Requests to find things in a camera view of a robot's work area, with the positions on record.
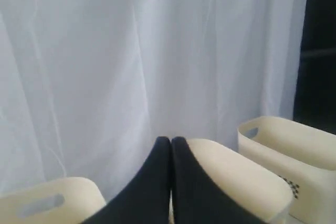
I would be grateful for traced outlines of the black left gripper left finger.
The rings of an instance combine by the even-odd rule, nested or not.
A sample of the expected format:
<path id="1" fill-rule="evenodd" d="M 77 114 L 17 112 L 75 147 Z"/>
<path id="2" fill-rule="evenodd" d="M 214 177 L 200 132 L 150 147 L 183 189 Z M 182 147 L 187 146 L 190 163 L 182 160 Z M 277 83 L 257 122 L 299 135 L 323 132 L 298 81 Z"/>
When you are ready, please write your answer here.
<path id="1" fill-rule="evenodd" d="M 169 223 L 171 142 L 160 136 L 132 180 L 84 223 Z"/>

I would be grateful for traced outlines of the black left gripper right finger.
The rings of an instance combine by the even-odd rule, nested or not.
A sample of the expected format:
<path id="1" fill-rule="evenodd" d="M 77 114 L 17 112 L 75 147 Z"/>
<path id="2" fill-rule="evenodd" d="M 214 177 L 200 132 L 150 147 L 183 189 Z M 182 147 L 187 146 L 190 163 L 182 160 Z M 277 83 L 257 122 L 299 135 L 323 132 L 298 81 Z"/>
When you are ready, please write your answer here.
<path id="1" fill-rule="evenodd" d="M 184 137 L 171 141 L 175 223 L 264 223 L 234 202 L 201 168 Z"/>

